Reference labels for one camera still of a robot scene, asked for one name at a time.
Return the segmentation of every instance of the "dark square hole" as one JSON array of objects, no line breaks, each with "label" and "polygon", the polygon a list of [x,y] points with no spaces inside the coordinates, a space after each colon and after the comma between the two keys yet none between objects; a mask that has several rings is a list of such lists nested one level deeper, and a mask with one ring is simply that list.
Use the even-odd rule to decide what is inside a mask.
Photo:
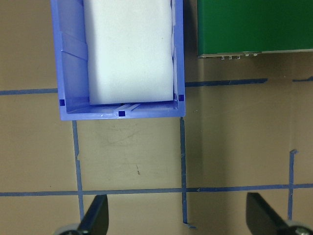
[{"label": "dark square hole", "polygon": [[59,102],[60,102],[60,106],[65,106],[65,100],[60,99]]},{"label": "dark square hole", "polygon": [[125,117],[125,111],[118,111],[119,117]]},{"label": "dark square hole", "polygon": [[185,100],[185,97],[183,94],[179,94],[178,95],[178,101],[184,101]]}]

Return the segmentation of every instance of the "green box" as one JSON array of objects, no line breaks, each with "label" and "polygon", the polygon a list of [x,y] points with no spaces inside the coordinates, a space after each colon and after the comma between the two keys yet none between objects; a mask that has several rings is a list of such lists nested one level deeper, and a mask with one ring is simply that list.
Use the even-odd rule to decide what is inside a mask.
[{"label": "green box", "polygon": [[198,0],[199,57],[312,49],[313,0]]}]

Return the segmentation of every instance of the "white foam block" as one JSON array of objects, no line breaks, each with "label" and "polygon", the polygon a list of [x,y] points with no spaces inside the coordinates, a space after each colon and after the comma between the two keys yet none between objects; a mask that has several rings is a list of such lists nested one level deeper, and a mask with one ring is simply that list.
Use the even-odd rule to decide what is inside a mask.
[{"label": "white foam block", "polygon": [[173,100],[170,0],[84,0],[91,104]]}]

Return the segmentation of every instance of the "blue tape line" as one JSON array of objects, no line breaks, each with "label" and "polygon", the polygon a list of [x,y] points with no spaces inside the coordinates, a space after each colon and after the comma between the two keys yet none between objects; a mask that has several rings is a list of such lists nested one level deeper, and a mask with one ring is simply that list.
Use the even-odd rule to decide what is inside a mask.
[{"label": "blue tape line", "polygon": [[151,188],[151,189],[124,189],[124,190],[86,190],[84,195],[116,195],[116,194],[145,194],[181,192],[181,188]]},{"label": "blue tape line", "polygon": [[313,184],[298,184],[293,185],[293,188],[313,188]]},{"label": "blue tape line", "polygon": [[78,205],[79,205],[79,214],[80,219],[84,218],[84,200],[83,200],[83,186],[82,186],[82,176],[80,171],[80,162],[75,159],[76,164],[76,179],[77,179],[77,194],[78,194]]},{"label": "blue tape line", "polygon": [[188,188],[187,192],[232,192],[232,191],[251,191],[267,189],[289,189],[289,185],[256,185],[238,187],[219,187],[219,188]]},{"label": "blue tape line", "polygon": [[180,160],[181,160],[181,203],[182,203],[182,221],[184,224],[188,223],[187,218],[187,189],[186,189],[186,147],[185,147],[185,122],[181,117],[179,119],[180,125]]},{"label": "blue tape line", "polygon": [[212,87],[212,86],[229,86],[245,84],[263,84],[268,81],[267,78],[242,79],[242,80],[225,80],[225,81],[205,81],[205,82],[186,82],[185,87]]},{"label": "blue tape line", "polygon": [[293,205],[293,164],[294,156],[298,153],[296,149],[289,153],[289,194],[288,194],[288,219],[292,220],[292,205]]},{"label": "blue tape line", "polygon": [[0,197],[71,196],[71,195],[78,195],[78,193],[77,191],[0,192]]},{"label": "blue tape line", "polygon": [[[313,184],[297,184],[293,188],[313,188]],[[268,189],[289,189],[289,185],[258,185],[220,188],[187,188],[187,192],[229,192],[251,191]],[[86,190],[83,195],[103,194],[145,194],[145,193],[181,193],[182,188],[151,188],[151,189],[124,189],[124,190]],[[23,197],[23,196],[71,196],[78,195],[78,191],[40,191],[40,192],[0,192],[0,197]]]},{"label": "blue tape line", "polygon": [[185,147],[185,121],[181,117],[180,123],[180,160],[181,160],[181,187],[186,189],[186,147]]},{"label": "blue tape line", "polygon": [[81,175],[81,169],[80,169],[80,162],[77,158],[78,154],[79,154],[79,145],[78,145],[78,133],[77,133],[77,122],[76,121],[72,121],[72,128],[73,128],[73,142],[74,142],[74,152],[75,152],[79,214],[80,214],[80,219],[82,220],[84,218],[85,213],[84,213],[82,175]]},{"label": "blue tape line", "polygon": [[74,139],[74,152],[75,152],[75,158],[77,159],[78,154],[79,154],[77,121],[72,121],[72,128],[73,128],[73,139]]},{"label": "blue tape line", "polygon": [[14,95],[14,94],[48,94],[57,93],[57,88],[52,89],[30,89],[30,90],[10,90],[10,91],[0,91],[0,95]]},{"label": "blue tape line", "polygon": [[312,82],[313,81],[313,76],[309,77],[308,79],[294,79],[292,80],[293,82]]}]

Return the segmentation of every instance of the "blue tape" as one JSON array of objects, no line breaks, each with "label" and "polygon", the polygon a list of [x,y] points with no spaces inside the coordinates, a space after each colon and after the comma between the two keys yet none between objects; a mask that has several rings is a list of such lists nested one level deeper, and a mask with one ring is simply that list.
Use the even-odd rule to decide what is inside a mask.
[{"label": "blue tape", "polygon": [[73,142],[75,152],[75,166],[76,166],[76,180],[77,180],[77,191],[78,191],[78,204],[80,219],[84,218],[84,199],[83,199],[83,185],[82,185],[82,174],[80,169],[80,162],[78,160],[79,145],[78,145],[78,133],[77,133],[77,122],[72,121],[73,128]]},{"label": "blue tape", "polygon": [[[297,184],[293,188],[313,188],[313,184]],[[289,189],[289,185],[258,185],[220,188],[186,188],[187,192],[229,192],[251,191],[268,189]],[[124,189],[124,190],[86,190],[83,195],[103,194],[145,194],[145,193],[182,193],[182,188],[150,188],[150,189]],[[40,191],[40,192],[0,192],[0,197],[23,197],[23,196],[71,196],[78,195],[78,191]]]},{"label": "blue tape", "polygon": [[79,205],[79,214],[80,219],[84,218],[84,200],[83,200],[83,186],[82,186],[82,176],[80,170],[80,162],[79,160],[75,159],[76,164],[76,179],[77,179],[77,194],[78,194],[78,205]]},{"label": "blue tape", "polygon": [[229,86],[245,84],[263,84],[268,81],[267,78],[242,79],[242,80],[225,80],[225,81],[205,81],[205,82],[186,82],[185,87],[212,87],[212,86]]},{"label": "blue tape", "polygon": [[78,154],[79,154],[77,121],[72,121],[72,128],[73,128],[74,152],[75,152],[75,158],[77,159]]},{"label": "blue tape", "polygon": [[57,93],[57,88],[52,89],[30,89],[30,90],[10,90],[10,91],[0,91],[0,95],[14,95],[14,94],[48,94]]},{"label": "blue tape", "polygon": [[181,117],[180,125],[180,160],[181,160],[181,204],[182,204],[182,221],[188,223],[187,215],[187,189],[186,189],[186,147],[185,147],[185,122]]},{"label": "blue tape", "polygon": [[313,81],[313,76],[309,77],[308,79],[294,79],[292,81],[293,82],[312,82]]},{"label": "blue tape", "polygon": [[293,188],[313,188],[313,184],[298,184],[293,185]]},{"label": "blue tape", "polygon": [[298,153],[296,149],[289,153],[289,194],[288,194],[288,219],[292,220],[292,206],[293,206],[293,164],[294,156]]},{"label": "blue tape", "polygon": [[151,188],[151,189],[124,189],[124,190],[86,190],[84,195],[116,195],[116,194],[145,194],[181,192],[181,188]]},{"label": "blue tape", "polygon": [[289,189],[289,185],[256,185],[220,188],[188,188],[187,192],[232,192],[232,191],[251,191],[267,189]]},{"label": "blue tape", "polygon": [[0,192],[0,197],[71,196],[71,195],[78,195],[78,193],[77,191]]},{"label": "blue tape", "polygon": [[181,160],[181,187],[186,188],[186,147],[185,147],[185,121],[181,117],[180,123],[180,160]]}]

